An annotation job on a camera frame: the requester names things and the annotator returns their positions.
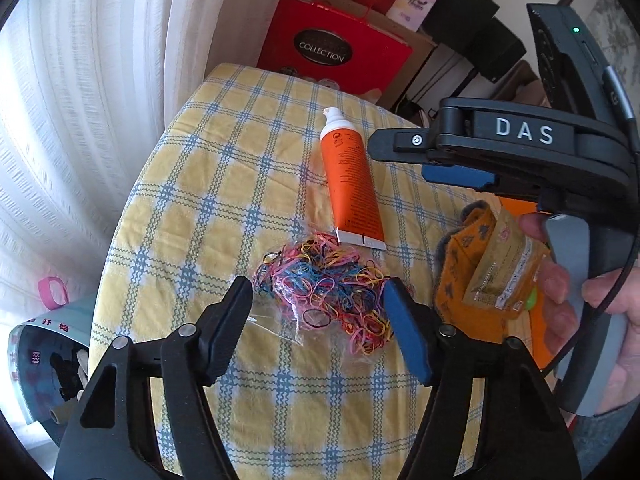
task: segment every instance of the gray sleeve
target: gray sleeve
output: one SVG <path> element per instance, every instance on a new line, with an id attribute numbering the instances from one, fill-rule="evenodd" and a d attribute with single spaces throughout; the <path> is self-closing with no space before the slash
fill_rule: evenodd
<path id="1" fill-rule="evenodd" d="M 636 412 L 640 397 L 625 406 L 596 416 L 577 416 L 572 437 L 585 478 L 611 450 Z"/>

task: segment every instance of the rubber band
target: rubber band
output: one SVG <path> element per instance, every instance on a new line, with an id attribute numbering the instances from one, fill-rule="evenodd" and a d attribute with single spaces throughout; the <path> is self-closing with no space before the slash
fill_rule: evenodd
<path id="1" fill-rule="evenodd" d="M 318 232 L 265 254 L 254 289 L 274 297 L 284 316 L 305 330 L 340 324 L 350 337 L 350 351 L 370 355 L 393 337 L 382 304 L 386 280 L 373 260 L 361 263 L 354 247 Z"/>

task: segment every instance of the brown cloth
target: brown cloth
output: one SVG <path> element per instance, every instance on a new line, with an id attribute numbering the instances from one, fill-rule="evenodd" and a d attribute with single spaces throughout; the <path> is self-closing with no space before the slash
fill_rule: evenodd
<path id="1" fill-rule="evenodd" d="M 482 309 L 462 303 L 466 288 L 494 232 L 495 217 L 486 202 L 465 207 L 462 226 L 440 241 L 440 264 L 435 306 L 446 323 L 472 339 L 501 343 L 508 336 L 508 322 L 497 308 Z"/>

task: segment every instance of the oval brown label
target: oval brown label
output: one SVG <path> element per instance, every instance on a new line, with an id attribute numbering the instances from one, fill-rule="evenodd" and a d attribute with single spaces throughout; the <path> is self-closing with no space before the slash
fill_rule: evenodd
<path id="1" fill-rule="evenodd" d="M 353 56 L 349 43 L 337 34 L 320 28 L 301 30 L 293 42 L 305 59 L 320 65 L 342 65 Z"/>

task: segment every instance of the pink strap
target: pink strap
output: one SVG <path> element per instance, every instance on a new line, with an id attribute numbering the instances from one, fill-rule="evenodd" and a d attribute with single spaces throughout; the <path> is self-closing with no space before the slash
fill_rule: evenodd
<path id="1" fill-rule="evenodd" d="M 60 287 L 62 287 L 62 294 L 65 297 L 65 303 L 59 304 L 56 300 L 53 299 L 53 295 L 51 293 L 51 282 L 56 282 L 60 285 Z M 60 278 L 56 276 L 47 276 L 46 278 L 41 279 L 38 282 L 38 292 L 40 293 L 42 304 L 47 310 L 56 310 L 61 306 L 65 306 L 69 302 L 69 295 L 66 293 L 66 285 Z"/>

